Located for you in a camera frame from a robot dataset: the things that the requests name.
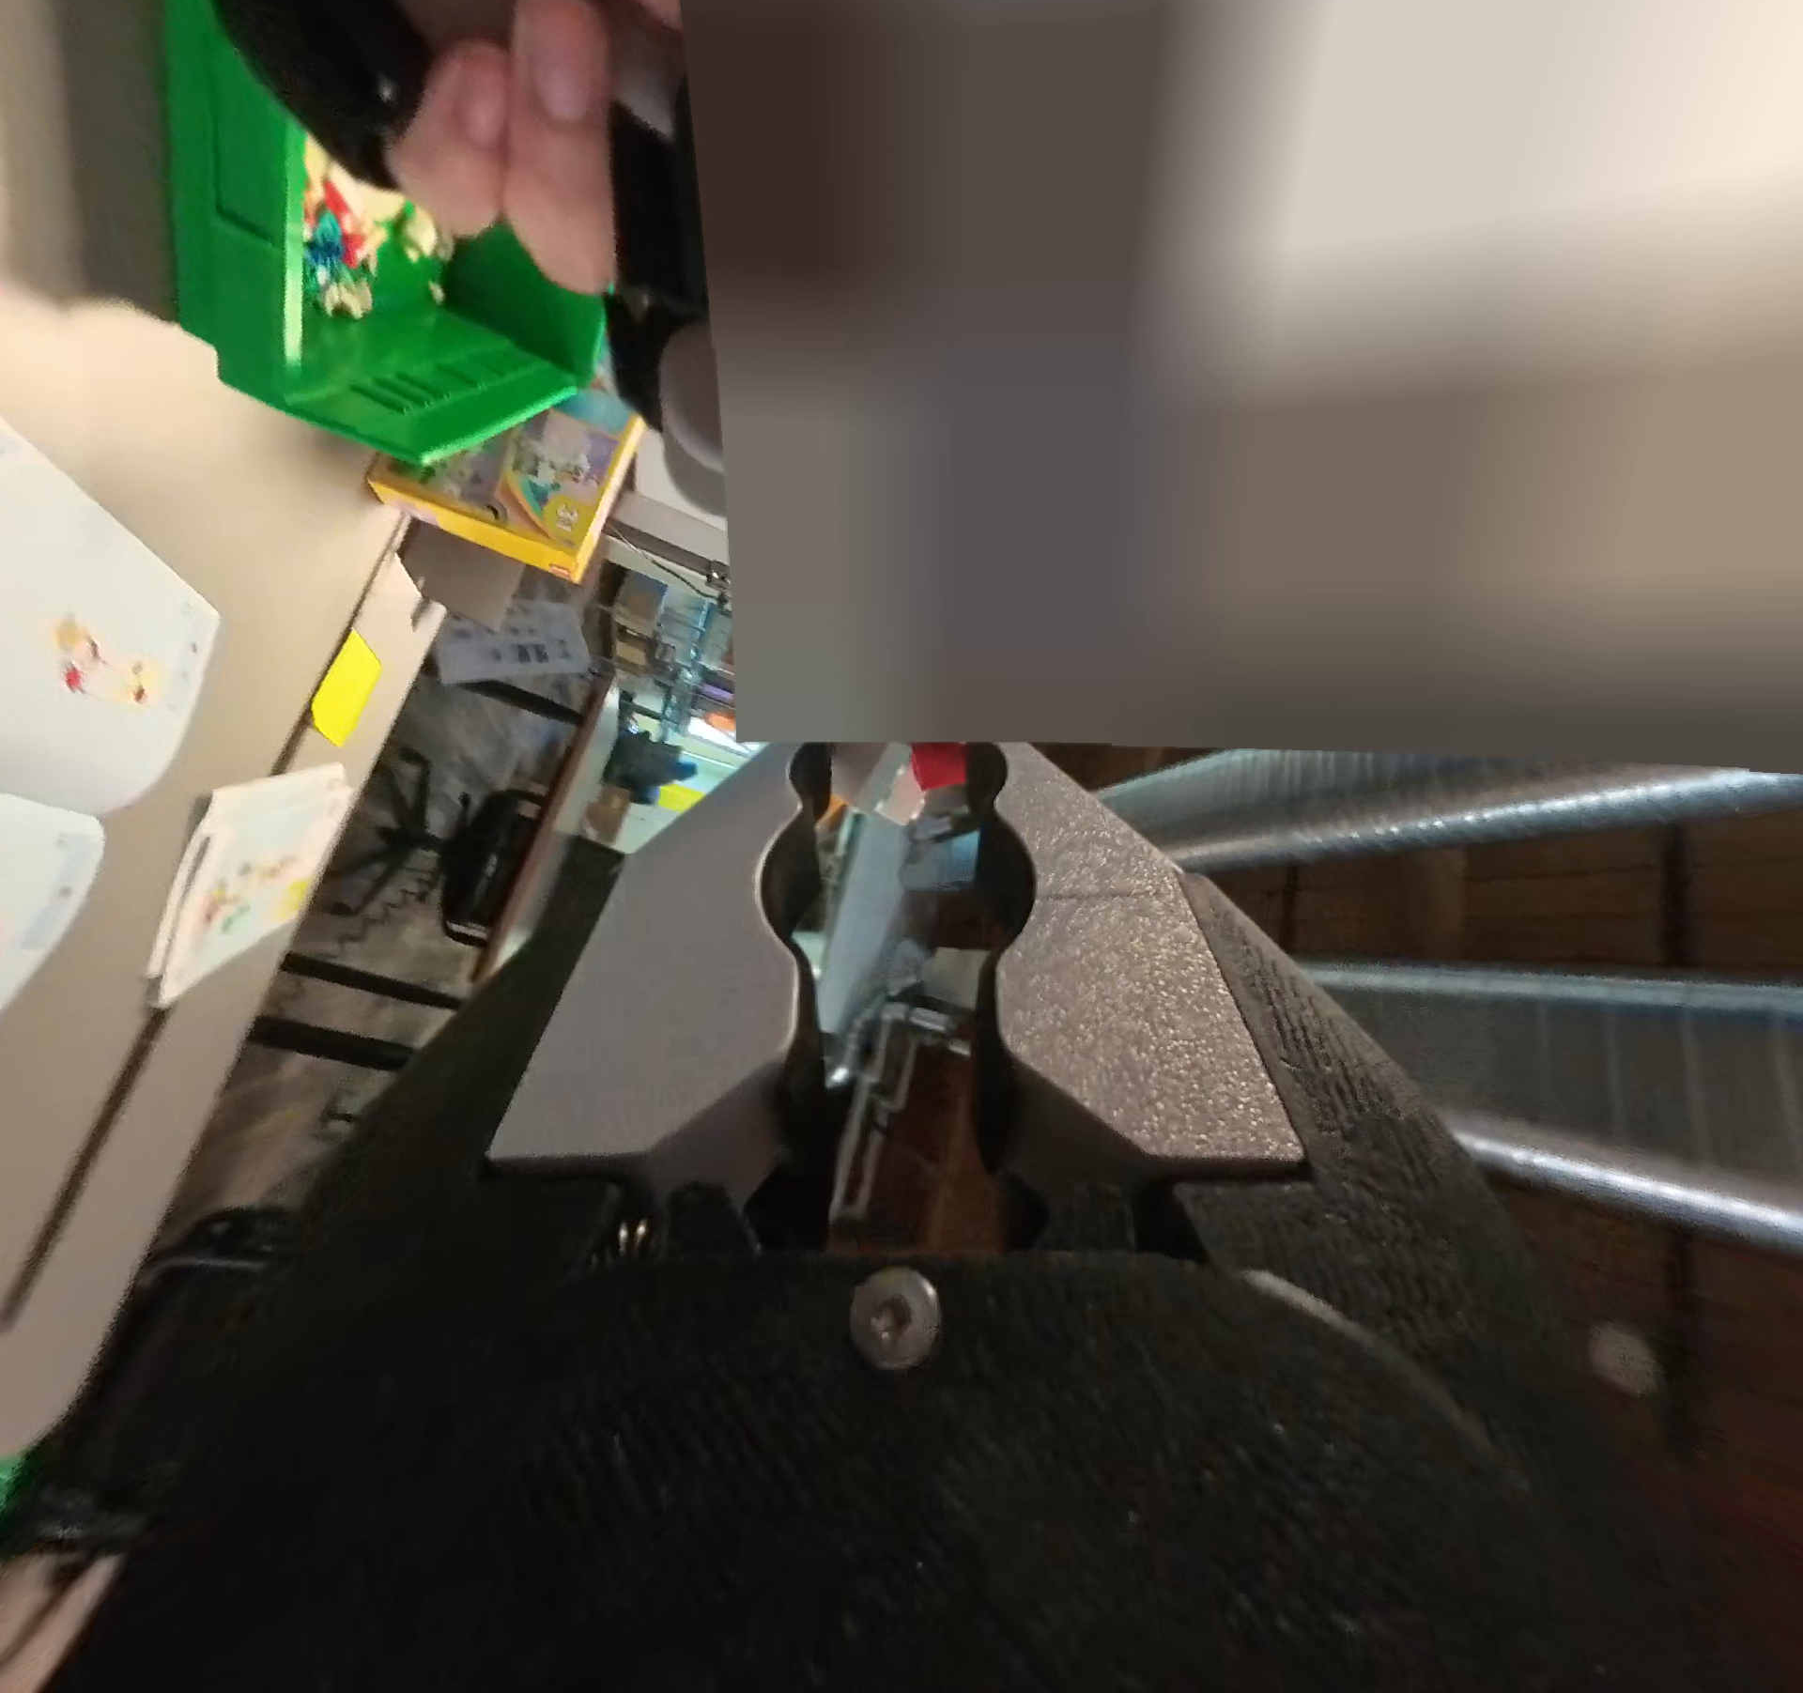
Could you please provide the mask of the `yellow lego set box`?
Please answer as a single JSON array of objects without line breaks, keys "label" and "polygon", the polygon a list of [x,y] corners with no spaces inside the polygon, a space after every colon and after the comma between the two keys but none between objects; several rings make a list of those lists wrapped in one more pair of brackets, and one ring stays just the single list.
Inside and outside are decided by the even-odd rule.
[{"label": "yellow lego set box", "polygon": [[375,457],[372,497],[444,538],[580,582],[647,427],[607,391],[581,391],[432,466]]}]

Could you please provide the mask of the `closed instruction booklet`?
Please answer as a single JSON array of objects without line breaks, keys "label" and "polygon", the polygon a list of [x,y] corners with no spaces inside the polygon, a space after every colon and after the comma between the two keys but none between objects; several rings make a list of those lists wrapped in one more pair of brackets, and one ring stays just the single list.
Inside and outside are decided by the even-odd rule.
[{"label": "closed instruction booklet", "polygon": [[145,1005],[165,1011],[257,942],[296,924],[350,812],[340,763],[220,787],[177,860],[151,954]]}]

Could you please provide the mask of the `person's left hand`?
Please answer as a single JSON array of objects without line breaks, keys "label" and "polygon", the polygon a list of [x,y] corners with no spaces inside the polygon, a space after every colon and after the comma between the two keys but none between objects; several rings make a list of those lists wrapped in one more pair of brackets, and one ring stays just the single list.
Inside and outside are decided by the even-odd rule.
[{"label": "person's left hand", "polygon": [[558,288],[614,276],[610,113],[679,76],[679,0],[411,0],[432,53],[392,183],[442,231],[502,222]]}]

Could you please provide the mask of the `large spiral metal duct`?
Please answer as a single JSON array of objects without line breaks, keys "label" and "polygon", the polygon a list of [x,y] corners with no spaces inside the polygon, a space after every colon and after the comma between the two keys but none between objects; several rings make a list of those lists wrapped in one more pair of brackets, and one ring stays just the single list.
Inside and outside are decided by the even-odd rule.
[{"label": "large spiral metal duct", "polygon": [[1113,783],[1098,800],[1179,870],[1215,875],[1790,812],[1799,807],[1799,774],[1225,748]]}]

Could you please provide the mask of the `yellow sticky note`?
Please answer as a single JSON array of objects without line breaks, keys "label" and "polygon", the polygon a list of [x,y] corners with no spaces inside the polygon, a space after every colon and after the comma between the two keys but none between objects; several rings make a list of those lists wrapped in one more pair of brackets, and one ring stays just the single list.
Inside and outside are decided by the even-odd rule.
[{"label": "yellow sticky note", "polygon": [[306,723],[329,746],[343,748],[383,675],[375,648],[350,628],[327,662],[310,703]]}]

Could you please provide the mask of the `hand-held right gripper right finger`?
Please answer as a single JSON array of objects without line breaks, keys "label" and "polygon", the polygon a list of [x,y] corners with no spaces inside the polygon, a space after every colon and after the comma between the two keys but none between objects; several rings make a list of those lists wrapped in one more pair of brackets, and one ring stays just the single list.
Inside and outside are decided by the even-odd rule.
[{"label": "hand-held right gripper right finger", "polygon": [[970,743],[975,1139],[1055,1203],[1196,1179],[1289,1179],[1305,1150],[1179,866],[1031,743]]}]

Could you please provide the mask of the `white lego head with red studs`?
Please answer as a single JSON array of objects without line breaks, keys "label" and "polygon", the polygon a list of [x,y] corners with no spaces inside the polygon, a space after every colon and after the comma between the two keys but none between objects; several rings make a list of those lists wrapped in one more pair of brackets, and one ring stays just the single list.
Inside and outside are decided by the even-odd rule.
[{"label": "white lego head with red studs", "polygon": [[831,743],[830,794],[854,812],[907,826],[949,810],[968,783],[960,743]]}]

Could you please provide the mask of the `open instruction booklet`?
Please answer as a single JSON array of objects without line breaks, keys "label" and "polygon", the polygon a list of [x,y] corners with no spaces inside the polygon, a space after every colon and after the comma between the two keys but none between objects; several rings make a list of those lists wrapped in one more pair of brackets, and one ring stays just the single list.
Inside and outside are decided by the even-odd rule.
[{"label": "open instruction booklet", "polygon": [[168,771],[214,635],[182,576],[3,427],[3,1005],[92,896],[103,822]]}]

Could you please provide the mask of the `green plastic bin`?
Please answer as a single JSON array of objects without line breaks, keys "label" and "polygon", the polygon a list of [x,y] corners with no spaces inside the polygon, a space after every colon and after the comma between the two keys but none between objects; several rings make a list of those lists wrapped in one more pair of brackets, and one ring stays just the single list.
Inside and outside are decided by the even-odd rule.
[{"label": "green plastic bin", "polygon": [[508,232],[455,238],[438,307],[316,321],[302,289],[304,127],[253,78],[213,0],[164,0],[174,311],[218,380],[375,453],[432,466],[581,391],[602,304]]}]

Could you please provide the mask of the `black office chair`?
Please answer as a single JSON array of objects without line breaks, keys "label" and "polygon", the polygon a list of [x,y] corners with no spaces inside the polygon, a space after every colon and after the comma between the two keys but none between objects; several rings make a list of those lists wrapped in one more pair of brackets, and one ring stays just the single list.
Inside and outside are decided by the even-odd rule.
[{"label": "black office chair", "polygon": [[533,789],[490,789],[462,800],[459,823],[438,849],[438,931],[462,948],[484,948],[510,898],[546,800]]}]

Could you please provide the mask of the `pile of loose lego pieces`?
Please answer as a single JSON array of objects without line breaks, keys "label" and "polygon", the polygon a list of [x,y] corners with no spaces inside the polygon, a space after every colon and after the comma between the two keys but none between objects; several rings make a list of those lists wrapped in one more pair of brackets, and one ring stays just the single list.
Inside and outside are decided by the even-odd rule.
[{"label": "pile of loose lego pieces", "polygon": [[375,189],[304,139],[302,289],[316,321],[438,307],[452,238],[419,203]]}]

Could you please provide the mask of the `white printed paper sheet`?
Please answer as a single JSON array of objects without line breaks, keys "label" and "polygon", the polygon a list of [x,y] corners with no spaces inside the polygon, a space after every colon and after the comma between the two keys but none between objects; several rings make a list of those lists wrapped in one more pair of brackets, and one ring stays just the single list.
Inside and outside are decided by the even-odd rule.
[{"label": "white printed paper sheet", "polygon": [[587,678],[594,670],[580,611],[558,601],[510,602],[492,625],[444,616],[428,661],[448,687],[527,687],[553,678]]}]

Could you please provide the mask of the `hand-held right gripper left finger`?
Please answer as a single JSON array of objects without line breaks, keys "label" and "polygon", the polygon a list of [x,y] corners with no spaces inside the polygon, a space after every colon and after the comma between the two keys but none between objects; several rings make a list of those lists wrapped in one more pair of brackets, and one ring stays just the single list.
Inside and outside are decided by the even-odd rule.
[{"label": "hand-held right gripper left finger", "polygon": [[765,743],[635,849],[500,1120],[500,1170],[591,1170],[732,1205],[823,1078],[795,931],[818,889],[827,743]]}]

